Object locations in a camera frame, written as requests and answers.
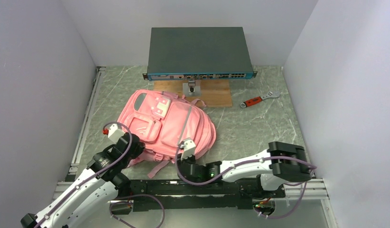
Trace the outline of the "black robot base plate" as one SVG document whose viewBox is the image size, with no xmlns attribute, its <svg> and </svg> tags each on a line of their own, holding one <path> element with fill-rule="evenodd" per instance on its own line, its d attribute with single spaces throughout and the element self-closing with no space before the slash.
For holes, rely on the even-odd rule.
<svg viewBox="0 0 390 228">
<path fill-rule="evenodd" d="M 244 178 L 235 182 L 217 182 L 193 186 L 182 180 L 132 180 L 118 192 L 115 201 L 129 203 L 114 206 L 118 215 L 159 209 L 237 208 L 251 209 L 255 202 L 286 196 L 284 186 L 264 190 L 260 179 Z"/>
</svg>

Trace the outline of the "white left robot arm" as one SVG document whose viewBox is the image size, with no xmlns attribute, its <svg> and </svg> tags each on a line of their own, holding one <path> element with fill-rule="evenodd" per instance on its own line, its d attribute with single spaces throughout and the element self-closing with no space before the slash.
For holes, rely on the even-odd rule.
<svg viewBox="0 0 390 228">
<path fill-rule="evenodd" d="M 36 214 L 21 219 L 24 228 L 70 228 L 96 206 L 115 198 L 125 199 L 130 180 L 121 171 L 139 157 L 145 144 L 124 133 L 115 143 L 96 153 L 81 175 L 56 200 Z"/>
</svg>

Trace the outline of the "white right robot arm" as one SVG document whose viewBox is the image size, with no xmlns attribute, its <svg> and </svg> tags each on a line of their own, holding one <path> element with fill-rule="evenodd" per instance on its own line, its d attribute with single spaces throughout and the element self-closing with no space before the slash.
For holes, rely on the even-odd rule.
<svg viewBox="0 0 390 228">
<path fill-rule="evenodd" d="M 175 152 L 175 167 L 179 178 L 193 186 L 216 182 L 234 183 L 251 176 L 258 177 L 256 193 L 267 197 L 279 186 L 288 183 L 303 183 L 311 180 L 311 172 L 317 167 L 307 162 L 304 147 L 284 142 L 270 142 L 268 148 L 251 156 L 196 163 L 195 143 L 182 141 Z"/>
</svg>

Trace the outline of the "pink school backpack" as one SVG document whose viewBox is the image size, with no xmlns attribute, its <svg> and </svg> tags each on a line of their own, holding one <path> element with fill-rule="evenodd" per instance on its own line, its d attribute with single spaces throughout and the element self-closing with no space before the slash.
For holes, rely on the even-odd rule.
<svg viewBox="0 0 390 228">
<path fill-rule="evenodd" d="M 148 174 L 153 178 L 169 163 L 175 163 L 175 152 L 183 140 L 190 138 L 196 145 L 195 158 L 211 149 L 216 140 L 216 127 L 196 103 L 171 92 L 139 89 L 129 98 L 118 122 L 145 144 L 144 152 L 129 162 L 157 162 Z"/>
</svg>

